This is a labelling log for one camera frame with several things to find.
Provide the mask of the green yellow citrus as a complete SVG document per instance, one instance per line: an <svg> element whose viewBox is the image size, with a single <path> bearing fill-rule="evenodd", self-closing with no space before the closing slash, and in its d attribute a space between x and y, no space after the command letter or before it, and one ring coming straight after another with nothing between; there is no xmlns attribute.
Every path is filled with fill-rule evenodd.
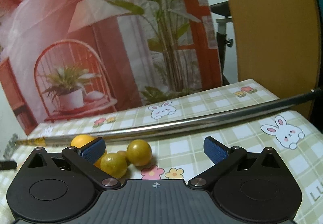
<svg viewBox="0 0 323 224"><path fill-rule="evenodd" d="M100 168L108 175L120 179L128 170L128 165L124 156L117 153L108 153L103 155Z"/></svg>

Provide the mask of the wooden board panel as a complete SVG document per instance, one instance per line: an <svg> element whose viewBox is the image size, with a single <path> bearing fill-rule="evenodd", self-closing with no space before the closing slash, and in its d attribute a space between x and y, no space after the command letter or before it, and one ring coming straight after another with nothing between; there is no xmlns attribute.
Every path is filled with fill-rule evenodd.
<svg viewBox="0 0 323 224"><path fill-rule="evenodd" d="M280 98L317 86L320 23L316 0L229 0L239 80Z"/></svg>

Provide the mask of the yellow lemon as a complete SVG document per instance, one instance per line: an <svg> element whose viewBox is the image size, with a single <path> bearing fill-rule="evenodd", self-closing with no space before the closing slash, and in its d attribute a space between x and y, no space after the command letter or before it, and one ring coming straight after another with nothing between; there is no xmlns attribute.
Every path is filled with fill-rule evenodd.
<svg viewBox="0 0 323 224"><path fill-rule="evenodd" d="M88 144L89 142L93 141L95 137L92 137L87 134L81 134L74 137L70 143L70 146L75 146L77 148L81 148L82 146Z"/></svg>
<svg viewBox="0 0 323 224"><path fill-rule="evenodd" d="M101 160L104 158L104 156L107 154L107 151L104 152L104 154L94 163L94 166L97 168L101 168Z"/></svg>

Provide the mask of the checkered bunny tablecloth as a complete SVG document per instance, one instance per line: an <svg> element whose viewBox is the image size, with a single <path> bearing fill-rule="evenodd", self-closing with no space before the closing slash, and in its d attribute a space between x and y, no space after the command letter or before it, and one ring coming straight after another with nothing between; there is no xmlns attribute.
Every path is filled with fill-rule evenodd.
<svg viewBox="0 0 323 224"><path fill-rule="evenodd" d="M80 134L172 122L277 99L265 87L248 79L172 99L169 102L171 111L164 116L153 114L149 105L94 117L41 123L27 137L21 136L11 124L3 122L1 156L14 133L19 139L10 159L22 165L37 144L45 144L49 152L59 152ZM152 148L153 159L147 166L130 166L126 177L189 180L212 166L204 154L206 137L213 137L227 146L241 146L251 153L269 146L277 150L301 188L303 199L295 221L322 223L322 133L292 108L222 127L145 138ZM106 141L106 150L125 150L131 140L140 138Z"/></svg>

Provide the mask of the telescopic metal pole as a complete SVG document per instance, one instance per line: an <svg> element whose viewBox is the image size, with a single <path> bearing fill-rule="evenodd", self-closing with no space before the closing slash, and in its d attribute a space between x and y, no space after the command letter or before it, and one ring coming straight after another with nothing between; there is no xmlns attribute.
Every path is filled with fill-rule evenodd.
<svg viewBox="0 0 323 224"><path fill-rule="evenodd" d="M289 98L277 99L248 107L233 109L204 116L185 118L172 122L163 122L154 125L138 126L133 128L116 129L112 131L93 132L93 137L102 137L105 141L131 139L136 137L149 138L170 134L183 134L202 129L222 127L245 120L251 120L282 110L290 109L322 96L322 90L316 88L308 93Z"/></svg>

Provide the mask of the green round fruit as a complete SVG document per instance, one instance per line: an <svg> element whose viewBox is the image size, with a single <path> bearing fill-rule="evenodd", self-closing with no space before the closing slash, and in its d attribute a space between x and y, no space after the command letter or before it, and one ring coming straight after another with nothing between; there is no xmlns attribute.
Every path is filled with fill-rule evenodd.
<svg viewBox="0 0 323 224"><path fill-rule="evenodd" d="M134 166L141 167L151 161L152 149L148 142L142 139L136 139L128 145L126 156Z"/></svg>

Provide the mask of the printed room scene backdrop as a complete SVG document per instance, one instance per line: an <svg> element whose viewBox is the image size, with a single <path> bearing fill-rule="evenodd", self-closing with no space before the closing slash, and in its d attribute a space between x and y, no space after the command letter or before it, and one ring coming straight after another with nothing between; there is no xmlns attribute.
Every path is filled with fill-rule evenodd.
<svg viewBox="0 0 323 224"><path fill-rule="evenodd" d="M219 87L208 0L1 0L1 84L26 134Z"/></svg>

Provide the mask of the black office chair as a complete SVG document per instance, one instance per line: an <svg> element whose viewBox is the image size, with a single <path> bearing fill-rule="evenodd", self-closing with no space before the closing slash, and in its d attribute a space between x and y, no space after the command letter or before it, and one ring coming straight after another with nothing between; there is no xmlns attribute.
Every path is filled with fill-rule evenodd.
<svg viewBox="0 0 323 224"><path fill-rule="evenodd" d="M223 86L229 85L229 81L224 76L224 62L225 62L225 52L226 46L232 47L234 44L233 39L227 39L227 23L232 23L232 15L229 8L229 2L221 2L217 4L210 5L211 12L223 16L222 19L216 19L217 32L216 40L218 43L219 61L222 71L222 83Z"/></svg>

